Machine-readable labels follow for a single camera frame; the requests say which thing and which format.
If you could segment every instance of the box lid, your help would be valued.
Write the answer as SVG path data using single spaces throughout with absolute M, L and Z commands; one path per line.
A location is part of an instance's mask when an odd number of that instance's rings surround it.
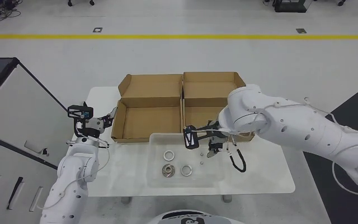
M 118 90 L 122 102 L 130 108 L 176 106 L 181 97 L 182 75 L 127 74 Z
M 246 86 L 237 72 L 185 72 L 187 106 L 226 106 L 229 93 Z

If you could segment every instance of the black cable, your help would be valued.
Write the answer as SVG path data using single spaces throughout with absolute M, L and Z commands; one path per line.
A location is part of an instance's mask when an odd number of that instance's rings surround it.
M 233 158 L 232 155 L 230 155 L 230 160 L 231 160 L 233 166 L 235 167 L 235 169 L 237 169 L 237 170 L 240 171 L 240 172 L 245 172 L 245 171 L 246 171 L 246 162 L 245 162 L 245 159 L 244 159 L 244 157 L 242 156 L 241 151 L 239 150 L 239 148 L 237 148 L 236 151 L 237 151 L 237 153 L 239 154 L 239 157 L 240 157 L 240 159 L 241 159 L 241 161 L 242 161 L 243 168 L 240 169 L 240 168 L 235 164 L 234 158 Z
M 4 0 L 2 5 L 0 5 L 0 21 L 21 15 L 21 12 L 15 9 L 21 3 L 22 0 Z

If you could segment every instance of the metal ring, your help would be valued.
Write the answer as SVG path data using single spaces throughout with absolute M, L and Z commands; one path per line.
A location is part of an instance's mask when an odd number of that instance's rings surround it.
M 169 153 L 169 152 L 170 152 L 171 154 L 173 154 L 173 157 L 167 158 L 167 153 Z M 174 152 L 171 151 L 171 150 L 167 150 L 167 151 L 165 151 L 164 154 L 163 154 L 163 157 L 164 157 L 165 161 L 168 161 L 168 162 L 169 162 L 169 161 L 172 161 L 172 160 L 174 159 L 174 156 L 175 156 L 175 155 L 174 155 Z
M 189 173 L 184 173 L 184 168 L 185 167 L 188 167 L 189 168 L 189 170 L 190 170 L 190 172 Z M 190 176 L 191 175 L 191 173 L 192 173 L 192 168 L 191 168 L 191 166 L 190 165 L 185 165 L 185 166 L 183 166 L 181 169 L 180 169 L 180 172 L 181 172 L 181 174 L 183 175 L 183 176 Z
M 175 167 L 171 164 L 165 164 L 162 168 L 162 174 L 166 178 L 171 178 L 175 174 Z

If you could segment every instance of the open cardboard box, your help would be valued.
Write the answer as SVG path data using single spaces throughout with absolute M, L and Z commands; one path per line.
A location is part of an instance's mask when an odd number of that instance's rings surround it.
M 182 75 L 128 74 L 112 128 L 116 142 L 149 142 L 152 133 L 182 132 Z
M 197 128 L 218 118 L 228 105 L 229 93 L 246 86 L 237 72 L 185 72 L 183 77 L 183 125 Z M 237 141 L 250 141 L 253 136 L 238 136 Z

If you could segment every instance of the metal washer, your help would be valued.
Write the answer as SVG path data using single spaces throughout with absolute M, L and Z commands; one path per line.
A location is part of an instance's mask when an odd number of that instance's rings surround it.
M 186 167 L 188 167 L 189 170 L 190 170 L 190 172 L 187 173 L 187 174 L 184 173 L 184 168 L 186 168 Z M 183 176 L 190 176 L 190 175 L 192 174 L 192 168 L 191 168 L 190 165 L 185 165 L 185 166 L 181 167 L 180 172 L 181 172 L 181 174 L 182 174 Z

